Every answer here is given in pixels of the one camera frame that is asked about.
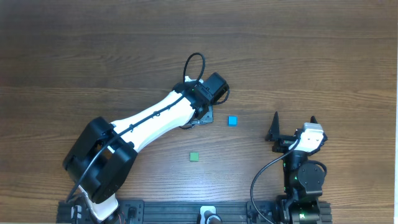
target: black mounting base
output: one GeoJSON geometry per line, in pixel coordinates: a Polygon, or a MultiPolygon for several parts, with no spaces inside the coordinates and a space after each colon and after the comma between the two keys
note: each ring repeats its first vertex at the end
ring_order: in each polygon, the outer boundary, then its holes
{"type": "MultiPolygon", "coordinates": [[[[252,208],[251,202],[144,202],[143,200],[119,200],[121,223],[126,224],[197,224],[200,207],[216,207],[223,224],[267,223],[252,208]]],[[[272,220],[271,210],[274,202],[258,201],[256,205],[272,220]]],[[[320,202],[322,224],[332,224],[330,204],[320,202]]],[[[58,205],[57,223],[93,223],[84,200],[58,205]]]]}

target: blue block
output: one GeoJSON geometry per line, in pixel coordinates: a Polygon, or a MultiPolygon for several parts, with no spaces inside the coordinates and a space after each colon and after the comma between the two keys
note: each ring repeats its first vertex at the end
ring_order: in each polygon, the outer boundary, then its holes
{"type": "Polygon", "coordinates": [[[237,124],[238,124],[238,117],[228,116],[228,126],[236,127],[237,124]]]}

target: wooden table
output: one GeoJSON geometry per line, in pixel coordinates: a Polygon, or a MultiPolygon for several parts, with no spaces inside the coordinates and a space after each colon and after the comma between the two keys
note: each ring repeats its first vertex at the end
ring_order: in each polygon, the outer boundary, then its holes
{"type": "MultiPolygon", "coordinates": [[[[279,156],[264,141],[278,111],[284,134],[311,115],[326,131],[312,159],[328,166],[334,223],[392,223],[397,3],[386,0],[1,1],[0,221],[54,222],[73,185],[62,160],[86,124],[160,101],[193,52],[206,55],[204,77],[228,81],[229,100],[213,124],[148,145],[118,197],[248,201],[279,156]]],[[[282,193],[276,165],[255,198],[282,193]]]]}

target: green cube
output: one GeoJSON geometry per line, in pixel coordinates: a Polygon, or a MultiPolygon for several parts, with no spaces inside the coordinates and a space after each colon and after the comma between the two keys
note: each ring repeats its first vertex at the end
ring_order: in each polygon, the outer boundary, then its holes
{"type": "Polygon", "coordinates": [[[189,161],[198,162],[199,161],[199,152],[191,152],[189,155],[189,161]]]}

